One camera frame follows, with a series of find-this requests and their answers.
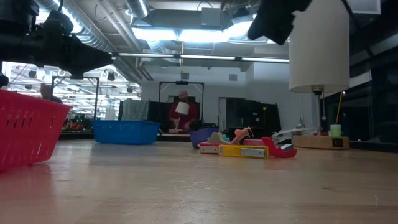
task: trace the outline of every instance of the red basket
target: red basket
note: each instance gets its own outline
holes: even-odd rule
[[[69,109],[0,90],[0,171],[50,159]]]

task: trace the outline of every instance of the table surface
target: table surface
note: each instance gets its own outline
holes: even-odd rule
[[[60,141],[0,174],[1,223],[397,223],[398,155],[299,149],[203,155],[190,143]]]

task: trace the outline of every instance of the green cup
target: green cup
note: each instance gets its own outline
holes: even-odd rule
[[[330,126],[330,136],[331,137],[340,137],[341,136],[341,125],[340,124],[332,124]]]

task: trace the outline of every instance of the person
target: person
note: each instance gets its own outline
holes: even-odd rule
[[[180,91],[180,93],[178,94],[178,99],[179,101],[174,102],[169,111],[170,121],[173,122],[172,128],[175,128],[178,124],[177,129],[189,130],[190,125],[198,119],[197,107],[194,103],[188,102],[188,92],[185,90]],[[175,109],[177,108],[179,102],[189,104],[188,115],[182,115],[175,112]]]
[[[51,86],[49,86],[49,85],[45,85],[45,84],[41,85],[40,93],[42,94],[43,99],[51,100],[56,103],[62,103],[62,100],[60,98],[58,98],[56,96],[51,97]]]

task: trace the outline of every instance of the door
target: door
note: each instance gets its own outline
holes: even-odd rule
[[[226,98],[218,98],[218,129],[223,132],[226,129]]]

